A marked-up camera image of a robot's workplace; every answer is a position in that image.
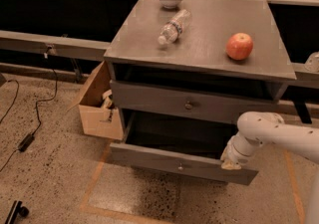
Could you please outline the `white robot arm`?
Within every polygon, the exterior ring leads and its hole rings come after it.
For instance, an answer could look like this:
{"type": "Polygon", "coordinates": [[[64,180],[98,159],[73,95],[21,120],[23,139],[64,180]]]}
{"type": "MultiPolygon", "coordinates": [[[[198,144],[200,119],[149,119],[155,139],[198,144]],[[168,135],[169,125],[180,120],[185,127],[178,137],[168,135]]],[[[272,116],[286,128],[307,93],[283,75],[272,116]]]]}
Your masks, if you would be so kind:
{"type": "Polygon", "coordinates": [[[300,224],[319,224],[319,172],[314,176],[307,209],[303,208],[289,151],[319,164],[319,129],[284,122],[275,112],[245,112],[237,120],[238,132],[221,155],[221,168],[239,170],[263,145],[285,149],[285,159],[300,224]]]}

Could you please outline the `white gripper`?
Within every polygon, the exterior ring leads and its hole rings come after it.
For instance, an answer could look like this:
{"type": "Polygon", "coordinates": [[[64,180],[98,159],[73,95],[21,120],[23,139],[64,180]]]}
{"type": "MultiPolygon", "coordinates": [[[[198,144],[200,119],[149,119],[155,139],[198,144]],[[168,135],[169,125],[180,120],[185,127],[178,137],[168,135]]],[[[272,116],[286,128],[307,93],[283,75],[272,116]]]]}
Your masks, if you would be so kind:
{"type": "Polygon", "coordinates": [[[259,149],[260,143],[244,137],[239,132],[227,143],[222,153],[221,168],[225,170],[240,170],[259,149]]]}

